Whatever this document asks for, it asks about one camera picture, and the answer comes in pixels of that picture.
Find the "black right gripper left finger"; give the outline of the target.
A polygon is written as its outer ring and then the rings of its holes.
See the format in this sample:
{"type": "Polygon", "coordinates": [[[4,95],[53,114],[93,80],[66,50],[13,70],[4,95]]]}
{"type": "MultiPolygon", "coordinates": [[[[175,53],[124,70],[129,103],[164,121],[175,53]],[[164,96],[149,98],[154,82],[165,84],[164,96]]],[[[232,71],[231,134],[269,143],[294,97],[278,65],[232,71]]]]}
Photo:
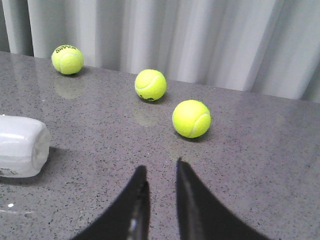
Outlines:
{"type": "Polygon", "coordinates": [[[147,168],[140,165],[112,205],[74,240],[147,240],[150,225],[147,168]]]}

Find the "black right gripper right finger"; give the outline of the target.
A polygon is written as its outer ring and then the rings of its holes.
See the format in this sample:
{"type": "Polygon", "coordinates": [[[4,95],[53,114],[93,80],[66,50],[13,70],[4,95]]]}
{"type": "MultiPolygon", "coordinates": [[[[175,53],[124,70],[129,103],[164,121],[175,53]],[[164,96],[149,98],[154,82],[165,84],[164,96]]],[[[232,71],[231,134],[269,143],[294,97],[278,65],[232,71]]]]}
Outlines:
{"type": "Polygon", "coordinates": [[[177,160],[176,207],[181,240],[266,240],[230,212],[191,165],[177,160]]]}

